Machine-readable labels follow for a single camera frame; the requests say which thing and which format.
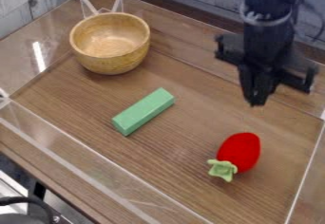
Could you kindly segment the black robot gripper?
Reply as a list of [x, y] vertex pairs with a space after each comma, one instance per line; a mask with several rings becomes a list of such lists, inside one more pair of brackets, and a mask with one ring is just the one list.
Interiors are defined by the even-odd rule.
[[254, 20], [243, 23], [240, 34], [216, 35], [218, 48], [214, 57], [238, 68], [239, 84], [244, 100], [259, 105], [279, 84], [309, 93], [318, 66], [297, 50], [293, 44], [294, 21]]

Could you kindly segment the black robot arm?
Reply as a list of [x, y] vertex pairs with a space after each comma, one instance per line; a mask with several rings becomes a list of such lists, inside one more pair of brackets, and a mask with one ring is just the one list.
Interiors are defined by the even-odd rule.
[[214, 57], [238, 68], [242, 95], [253, 106], [265, 105], [281, 84], [311, 91], [318, 65], [294, 47], [298, 11], [311, 6], [305, 0], [243, 0], [243, 32], [214, 38]]

